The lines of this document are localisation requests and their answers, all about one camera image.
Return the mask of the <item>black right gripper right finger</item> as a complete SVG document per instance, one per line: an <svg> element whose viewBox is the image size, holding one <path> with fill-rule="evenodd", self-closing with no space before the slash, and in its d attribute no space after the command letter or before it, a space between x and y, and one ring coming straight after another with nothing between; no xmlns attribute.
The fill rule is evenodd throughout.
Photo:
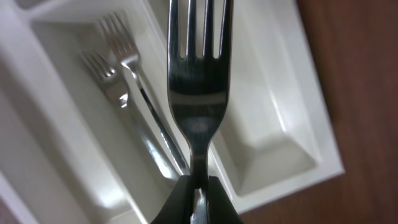
<svg viewBox="0 0 398 224"><path fill-rule="evenodd" d="M243 224L219 178L208 179L209 224Z"/></svg>

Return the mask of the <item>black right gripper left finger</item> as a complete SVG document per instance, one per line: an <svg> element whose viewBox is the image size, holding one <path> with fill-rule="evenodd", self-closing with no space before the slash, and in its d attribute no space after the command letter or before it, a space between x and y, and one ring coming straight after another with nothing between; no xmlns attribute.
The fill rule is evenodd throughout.
<svg viewBox="0 0 398 224"><path fill-rule="evenodd" d="M182 175L151 224L190 224L192 206L191 176Z"/></svg>

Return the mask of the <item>metal fork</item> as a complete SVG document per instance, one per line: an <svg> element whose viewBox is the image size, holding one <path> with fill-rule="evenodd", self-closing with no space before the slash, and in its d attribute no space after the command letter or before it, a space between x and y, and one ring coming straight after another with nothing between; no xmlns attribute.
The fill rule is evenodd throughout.
<svg viewBox="0 0 398 224"><path fill-rule="evenodd" d="M173 155L179 171L181 171L183 175L188 175L190 169L183 156L182 150L170 134L170 131L165 127L164 122L159 117L158 112L156 112L154 105L141 84L141 73L138 71L141 56L132 35L115 12L100 19L100 25L117 61L123 67L131 71L133 79L159 128L164 142Z"/></svg>
<svg viewBox="0 0 398 224"><path fill-rule="evenodd" d="M94 50L83 49L80 53L83 63L91 72L91 77L100 87L109 102L116 108L126 127L131 130L134 140L139 140L142 152L161 173L162 177L177 181L180 174L165 155L161 144L146 123L132 97L122 70L111 65L102 55Z"/></svg>
<svg viewBox="0 0 398 224"><path fill-rule="evenodd" d="M214 56L214 2L207 0L203 26L202 57L197 56L197 2L189 0L187 44L180 55L179 3L169 2L167 34L168 99L172 116L190 148L189 193L200 193L191 216L210 223L208 151L226 113L229 98L233 1L223 3L219 55Z"/></svg>

